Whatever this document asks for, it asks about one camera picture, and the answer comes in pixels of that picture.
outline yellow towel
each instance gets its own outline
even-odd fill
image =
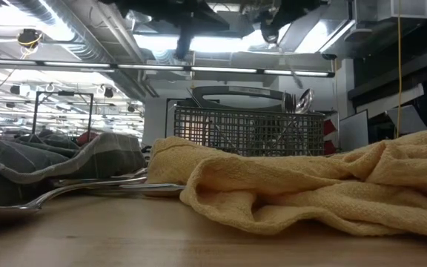
[[[319,220],[359,236],[427,235],[427,131],[333,157],[247,158],[170,137],[148,182],[185,184],[183,203],[255,234]]]

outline utensil basket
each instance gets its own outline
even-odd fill
[[[324,118],[176,106],[174,136],[242,156],[321,156]]]

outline hanging cord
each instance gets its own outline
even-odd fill
[[[22,54],[22,56],[21,56],[21,58],[19,58],[19,59],[26,59],[26,58],[27,58],[27,56],[29,56],[29,55],[31,55],[31,54],[33,54],[33,53],[37,52],[37,50],[35,50],[35,51],[31,51],[31,49],[32,49],[32,47],[34,46],[34,44],[35,44],[35,43],[37,43],[37,41],[41,39],[41,37],[42,37],[42,34],[41,34],[41,35],[40,35],[36,40],[31,41],[31,42],[28,42],[27,44],[28,44],[28,45],[30,45],[29,49],[26,49],[26,51],[27,51],[27,52],[26,52],[26,53],[23,53],[23,54]],[[1,88],[1,86],[2,86],[5,82],[7,82],[7,80],[11,77],[11,75],[13,75],[14,71],[16,71],[16,69],[13,69],[13,70],[12,70],[12,71],[7,75],[6,79],[4,79],[4,81],[0,83],[0,88]]]
[[[397,138],[400,137],[401,129],[401,92],[403,90],[403,73],[401,68],[401,0],[398,0],[398,119],[397,119]]]

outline wooden table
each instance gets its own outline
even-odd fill
[[[427,238],[360,238],[315,222],[258,237],[176,200],[60,197],[0,228],[0,266],[427,266]]]

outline yellow cable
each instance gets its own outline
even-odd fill
[[[35,43],[37,43],[41,38],[42,38],[42,34],[40,34],[39,37],[36,40],[34,40],[34,41],[27,42],[27,43],[23,43],[23,42],[19,42],[18,41],[18,43],[20,45],[31,45],[31,47],[32,47],[32,45],[35,44]]]
[[[32,43],[29,47],[29,50],[34,46],[35,42]],[[26,59],[27,56],[29,56],[31,53],[23,53],[20,59]],[[11,77],[11,75],[13,75],[14,71],[16,71],[16,69],[13,69],[11,72],[9,72],[9,74],[6,76],[6,79],[4,79],[4,81],[2,83],[0,83],[0,88],[1,86],[7,82],[7,80]]]
[[[398,0],[398,120],[397,138],[400,137],[401,129],[401,92],[403,90],[403,74],[401,70],[401,0]]]

